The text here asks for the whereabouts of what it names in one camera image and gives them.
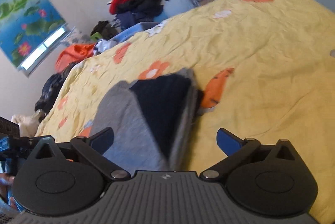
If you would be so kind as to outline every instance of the window frame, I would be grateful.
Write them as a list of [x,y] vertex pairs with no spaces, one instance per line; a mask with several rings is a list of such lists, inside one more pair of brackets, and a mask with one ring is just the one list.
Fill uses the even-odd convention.
[[[65,32],[58,37],[50,46],[46,46],[44,43],[47,39],[49,39],[56,31],[58,31],[60,28],[64,28]],[[30,53],[25,60],[20,64],[20,66],[17,68],[19,71],[22,71],[23,74],[28,78],[40,65],[41,63],[50,55],[50,53],[55,50],[60,44],[61,41],[70,34],[70,30],[67,26],[67,23],[65,23],[64,25],[60,26],[55,32],[53,32],[52,34],[50,34],[47,38],[45,38],[45,40],[36,48],[34,49],[37,50],[40,46],[44,45],[46,47],[46,50],[34,61],[34,63],[28,68],[25,69],[22,64],[26,61],[26,59],[28,59],[31,54],[34,52],[32,51],[32,53]]]

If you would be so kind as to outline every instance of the human hand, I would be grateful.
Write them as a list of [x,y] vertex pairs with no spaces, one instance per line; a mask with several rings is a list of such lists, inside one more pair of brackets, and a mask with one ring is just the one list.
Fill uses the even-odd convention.
[[[7,187],[12,186],[13,182],[14,176],[10,176],[7,173],[0,173],[0,196],[4,201],[7,201]],[[9,206],[18,210],[13,197],[9,199]]]

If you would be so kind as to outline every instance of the circular logo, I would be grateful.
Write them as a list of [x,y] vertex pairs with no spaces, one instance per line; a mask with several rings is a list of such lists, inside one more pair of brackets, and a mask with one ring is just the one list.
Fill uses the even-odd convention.
[[162,176],[163,179],[171,179],[172,177],[169,174],[165,174]]

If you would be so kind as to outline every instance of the gray ribbed plate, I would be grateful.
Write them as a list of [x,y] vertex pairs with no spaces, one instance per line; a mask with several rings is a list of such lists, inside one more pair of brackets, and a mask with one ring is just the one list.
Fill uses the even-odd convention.
[[96,204],[65,217],[22,213],[12,224],[317,224],[308,214],[268,219],[235,205],[218,183],[201,181],[195,172],[138,172],[114,182]]

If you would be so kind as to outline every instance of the bed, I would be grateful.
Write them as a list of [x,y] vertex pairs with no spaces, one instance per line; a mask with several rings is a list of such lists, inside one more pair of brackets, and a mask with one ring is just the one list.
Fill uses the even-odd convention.
[[[114,56],[125,45],[116,64]],[[37,136],[67,142],[81,134],[112,86],[136,80],[154,62],[163,74],[193,68],[201,89],[231,67],[220,103],[193,127],[185,168],[199,173],[225,157],[216,144],[219,128],[263,144],[287,138],[318,183],[311,215],[330,224],[335,220],[333,49],[335,14],[314,0],[216,0],[72,69]]]

